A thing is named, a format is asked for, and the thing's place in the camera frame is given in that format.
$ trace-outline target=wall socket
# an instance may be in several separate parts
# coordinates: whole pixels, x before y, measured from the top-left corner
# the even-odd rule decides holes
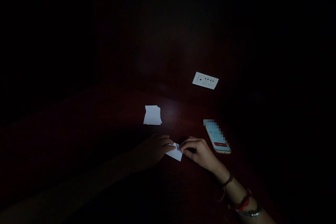
[[[203,86],[210,89],[215,89],[218,79],[215,77],[211,77],[209,75],[205,75],[203,73],[196,72],[194,80],[192,81],[193,84],[198,86]]]

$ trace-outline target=person's left hand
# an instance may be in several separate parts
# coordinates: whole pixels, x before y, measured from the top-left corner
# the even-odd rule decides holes
[[[168,135],[154,134],[135,147],[131,151],[135,170],[141,171],[156,165],[166,152],[176,148],[167,144],[174,144]]]

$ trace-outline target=red string bracelet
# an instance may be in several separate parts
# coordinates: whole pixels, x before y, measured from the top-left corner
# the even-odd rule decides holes
[[[232,181],[232,179],[233,179],[233,175],[230,172],[230,178],[229,178],[229,180],[226,183],[223,184],[223,188],[222,188],[222,190],[223,190],[223,196],[221,197],[221,199],[218,202],[223,202],[223,199],[224,199],[224,196],[225,196],[225,192],[226,192],[225,187]]]
[[[232,209],[235,212],[241,213],[243,209],[248,206],[250,202],[250,198],[252,196],[252,192],[250,191],[250,189],[246,189],[246,192],[247,194],[245,198],[243,199],[243,201],[240,204],[236,205],[235,207],[228,205],[229,209]]]

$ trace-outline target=hand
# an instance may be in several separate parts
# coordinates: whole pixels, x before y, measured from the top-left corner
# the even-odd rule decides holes
[[[186,148],[195,149],[195,153]],[[201,138],[189,137],[181,144],[180,151],[195,163],[213,173],[219,166],[223,165],[212,153],[206,141]]]
[[[148,169],[156,165],[166,152],[176,147],[168,135],[154,134],[131,151],[136,171]]]

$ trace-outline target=white paper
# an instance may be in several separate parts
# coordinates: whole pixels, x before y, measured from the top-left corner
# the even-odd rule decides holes
[[[145,106],[146,109],[146,114],[144,118],[144,124],[149,124],[149,125],[161,125],[161,109],[154,105],[154,106]]]
[[[171,150],[169,152],[166,152],[168,156],[171,156],[172,158],[175,158],[176,160],[181,162],[183,153],[180,151],[180,145],[177,143],[174,143],[173,146],[176,146],[175,150]]]

